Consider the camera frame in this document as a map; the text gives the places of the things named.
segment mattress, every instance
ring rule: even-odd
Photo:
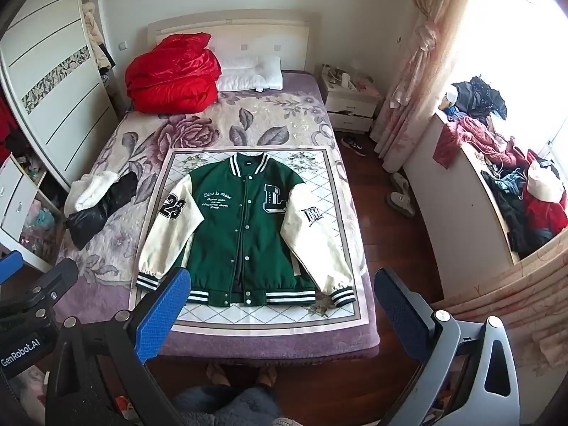
[[[164,196],[166,182],[180,176],[179,168],[173,170],[178,170],[177,175],[171,169],[176,156],[178,162],[189,162],[187,168],[191,169],[237,150],[269,151],[294,160],[298,171],[305,170],[303,176],[311,179],[314,193],[321,195],[320,202],[327,203],[326,209],[334,213],[337,237],[347,249],[356,277],[356,305],[335,309],[323,295],[309,307],[247,309],[234,305],[226,310],[196,309],[188,304],[161,353],[248,364],[294,364],[377,354],[374,297],[359,223],[317,83],[311,75],[299,72],[284,73],[283,83],[281,91],[219,93],[216,103],[195,115],[127,114],[92,173],[134,171],[137,193],[82,251],[66,233],[60,258],[75,260],[80,277],[56,306],[59,320],[71,315],[83,323],[106,320],[140,299],[133,285],[137,252],[155,205]],[[309,175],[310,165],[313,176]]]

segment nightstand drawer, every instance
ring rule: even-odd
[[[16,190],[20,179],[22,179],[22,172],[12,162],[12,159],[8,158],[0,173],[0,222],[4,218],[8,203],[10,203],[12,194]]]
[[[355,115],[361,115],[363,117],[372,117],[377,107],[377,102],[372,103],[354,101],[351,99],[338,98],[330,92],[326,100],[326,109],[328,112],[342,112],[347,110]]]
[[[329,112],[329,120],[334,129],[346,129],[359,133],[366,133],[371,129],[373,119],[358,117],[353,115],[342,115],[340,113]]]
[[[18,187],[13,192],[12,199],[6,210],[6,216],[2,221],[2,229],[16,242],[20,239],[24,221],[36,193],[38,193],[38,188],[26,176],[20,179]]]

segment blue gripper pad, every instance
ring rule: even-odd
[[[190,291],[189,272],[186,269],[180,270],[141,321],[136,330],[134,350],[142,364],[158,355]]]
[[[12,277],[24,265],[22,253],[17,250],[12,251],[0,260],[0,283],[4,283]]]
[[[382,270],[378,270],[375,275],[374,291],[404,351],[410,357],[425,363],[431,352],[428,327],[424,325],[412,303]]]

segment sleeve logo patch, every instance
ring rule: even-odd
[[[166,197],[166,200],[158,213],[170,219],[176,219],[180,216],[181,210],[184,206],[185,199],[178,200],[178,197],[171,193],[168,197]]]
[[[303,209],[302,211],[308,218],[308,221],[310,222],[310,227],[312,227],[313,223],[323,218],[322,210],[320,210],[317,207],[306,208]]]

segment slipper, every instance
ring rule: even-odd
[[[274,383],[276,383],[276,375],[277,375],[276,368],[274,368],[273,366],[262,367],[258,371],[258,376],[256,377],[256,382],[262,383],[262,384],[267,384],[268,386],[274,386]],[[263,378],[267,379],[270,382],[270,384],[262,382],[261,380]]]
[[[213,384],[225,384],[226,386],[231,385],[229,380],[226,378],[225,370],[223,370],[219,364],[209,364],[205,373]]]
[[[393,173],[390,175],[390,182],[397,190],[398,193],[408,195],[410,193],[410,183],[400,173]]]
[[[384,198],[389,207],[404,214],[406,217],[414,217],[416,211],[410,201],[410,197],[403,193],[391,192]]]

